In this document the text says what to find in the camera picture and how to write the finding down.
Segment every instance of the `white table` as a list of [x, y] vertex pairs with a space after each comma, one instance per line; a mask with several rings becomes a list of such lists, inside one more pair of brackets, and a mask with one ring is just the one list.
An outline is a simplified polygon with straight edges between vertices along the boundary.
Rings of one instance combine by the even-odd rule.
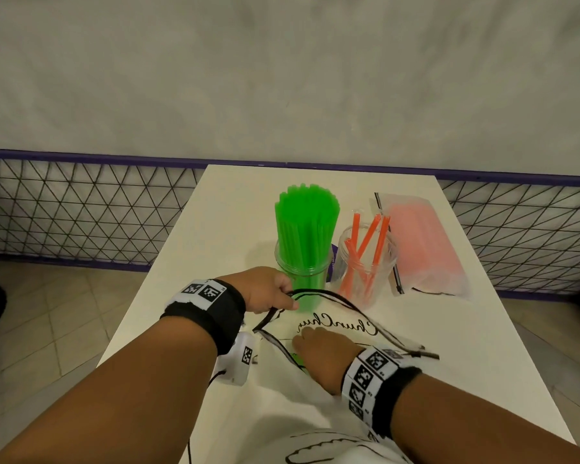
[[[375, 212], [373, 193], [417, 195], [438, 214], [466, 273], [472, 301], [385, 289], [370, 315], [397, 334], [424, 343], [441, 355], [432, 373], [572, 441], [565, 422], [519, 339], [490, 280], [432, 176], [316, 171], [311, 169], [209, 166], [174, 226], [155, 264], [104, 353], [104, 361], [150, 327], [163, 304], [186, 282], [276, 266], [274, 204], [293, 184], [318, 184], [340, 201], [334, 235], [351, 224], [351, 211]], [[255, 381], [250, 375], [249, 381]], [[209, 389], [192, 442], [193, 461], [203, 464], [215, 430], [233, 407], [239, 388]]]

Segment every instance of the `person's right hand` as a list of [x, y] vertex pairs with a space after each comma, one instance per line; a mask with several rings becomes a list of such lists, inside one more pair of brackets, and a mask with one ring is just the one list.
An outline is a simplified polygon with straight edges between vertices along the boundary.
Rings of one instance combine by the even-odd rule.
[[341, 394], [341, 381], [348, 366], [364, 349], [345, 335], [324, 327], [306, 327], [292, 345], [309, 374], [327, 392]]

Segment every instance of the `clear plastic container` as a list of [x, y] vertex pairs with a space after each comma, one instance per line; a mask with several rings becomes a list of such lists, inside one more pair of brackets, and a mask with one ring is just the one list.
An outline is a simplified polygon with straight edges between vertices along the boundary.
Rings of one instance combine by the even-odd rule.
[[[368, 228], [369, 225], [359, 225], [358, 246], [363, 242]], [[375, 265], [372, 264], [380, 235], [379, 227], [365, 248], [361, 260], [356, 260], [356, 257], [351, 257], [346, 247], [346, 240], [350, 240], [352, 230], [353, 227], [348, 226], [341, 233], [337, 257], [333, 265], [331, 288], [357, 307], [366, 308], [376, 302], [382, 288], [387, 284], [389, 275], [398, 258], [398, 248], [393, 236], [387, 231], [380, 262]]]
[[[329, 250], [328, 257], [321, 264], [309, 267], [306, 270], [286, 264], [279, 255], [279, 243], [275, 245], [275, 260], [282, 272], [285, 272], [292, 279], [293, 289], [299, 288], [316, 288], [324, 289], [326, 284], [326, 274], [328, 267], [331, 265], [333, 251]], [[320, 296], [304, 296], [299, 300], [299, 311], [311, 312], [320, 303]]]

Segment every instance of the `person's left hand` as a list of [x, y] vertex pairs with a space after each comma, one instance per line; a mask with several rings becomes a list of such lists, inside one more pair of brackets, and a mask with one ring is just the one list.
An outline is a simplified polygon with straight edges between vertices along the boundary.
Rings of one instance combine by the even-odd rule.
[[294, 310], [299, 302], [285, 295], [292, 290], [292, 280], [271, 267], [254, 267], [245, 272], [218, 276], [236, 288], [245, 300], [247, 311], [266, 312], [272, 307]]

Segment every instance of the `gray wall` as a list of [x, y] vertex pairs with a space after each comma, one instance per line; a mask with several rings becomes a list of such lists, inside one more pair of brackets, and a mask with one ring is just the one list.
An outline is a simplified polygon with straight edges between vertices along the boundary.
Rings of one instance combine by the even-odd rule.
[[580, 174], [580, 0], [0, 0], [0, 148]]

